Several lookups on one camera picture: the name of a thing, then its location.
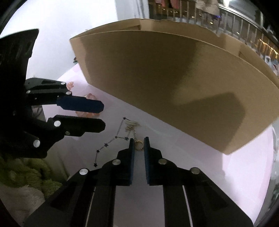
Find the metal screw head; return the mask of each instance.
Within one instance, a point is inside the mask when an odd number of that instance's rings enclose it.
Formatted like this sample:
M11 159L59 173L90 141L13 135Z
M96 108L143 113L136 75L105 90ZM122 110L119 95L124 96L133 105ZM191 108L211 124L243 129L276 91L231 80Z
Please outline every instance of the metal screw head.
M193 174L199 174L201 172L201 170L199 168L197 168L197 167L193 167L193 168L191 168L191 172Z
M40 144L41 144L41 142L38 139L34 140L34 142L33 142L33 146L35 148L38 148L40 146Z
M86 175L88 173L88 169L81 169L80 175Z
M59 121L59 120L56 120L55 122L54 122L54 126L55 127L59 127L61 125L61 122Z
M165 165L167 163L167 160L166 159L159 159L158 163L160 165Z
M121 163L121 161L119 160L119 159L114 159L113 161L112 161L112 164L113 165L119 165Z

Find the white wall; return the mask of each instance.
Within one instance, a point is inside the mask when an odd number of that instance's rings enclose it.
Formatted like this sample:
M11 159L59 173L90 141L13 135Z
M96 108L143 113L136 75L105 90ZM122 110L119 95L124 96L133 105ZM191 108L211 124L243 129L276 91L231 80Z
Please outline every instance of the white wall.
M255 14L258 8L252 2L247 0L231 0L229 4L230 7L255 21Z
M69 39L86 29L117 21L115 0L28 0L0 37L39 28L27 78L58 79L74 66Z
M149 18L148 0L115 0L118 20Z

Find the cardboard box flap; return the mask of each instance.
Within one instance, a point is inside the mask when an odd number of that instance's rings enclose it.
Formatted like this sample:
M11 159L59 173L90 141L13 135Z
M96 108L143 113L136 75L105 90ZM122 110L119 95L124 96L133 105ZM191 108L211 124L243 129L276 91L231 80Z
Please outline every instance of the cardboard box flap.
M207 28L192 25L188 23L179 23L170 20L141 20L141 30L167 32L171 34L186 36L198 39L204 42L211 43L218 47L223 47L223 40L220 39L214 32Z
M90 29L88 31L85 31L77 36L74 36L71 39L75 39L82 36L87 36L95 33L100 32L109 32L109 31L119 31L119 30L131 30L132 27L134 27L135 30L140 30L140 21L141 19L128 19L128 20L121 20L117 22L112 22L109 24L101 25L99 27Z
M257 53L251 50L251 48L244 43L240 46L240 53L244 56L244 60L255 66L279 88L279 79L272 69L257 55Z
M266 63L262 61L262 59L254 53L253 50L248 48L244 43L242 43L238 39L235 39L234 37L231 37L225 33L221 33L220 37L218 37L214 32L210 31L207 28L200 27L198 25L179 23L170 20L158 21L152 19L136 18L102 25L97 28L93 28L91 30L83 32L73 37L72 39L95 33L118 30L144 30L166 32L198 39L213 44L249 62L251 65L260 70L264 75L266 75L279 88L279 79L266 65Z
M223 49L249 62L251 65L260 70L264 75L266 75L268 79L270 79L276 85L276 87L279 88L279 79L277 76L250 47L240 40L224 33L220 34L220 39L222 39Z
M91 85L225 154L278 117L277 87L211 44L149 31L104 32L71 44Z

